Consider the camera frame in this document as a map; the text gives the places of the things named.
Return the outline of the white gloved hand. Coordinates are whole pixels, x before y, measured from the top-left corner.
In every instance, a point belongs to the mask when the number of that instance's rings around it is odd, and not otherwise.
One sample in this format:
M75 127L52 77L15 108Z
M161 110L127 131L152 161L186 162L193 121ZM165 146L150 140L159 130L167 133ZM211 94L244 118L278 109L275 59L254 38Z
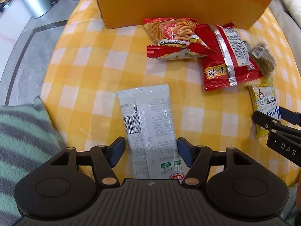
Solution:
M301 176L298 179L297 190L296 190L296 202L297 208L301 210Z

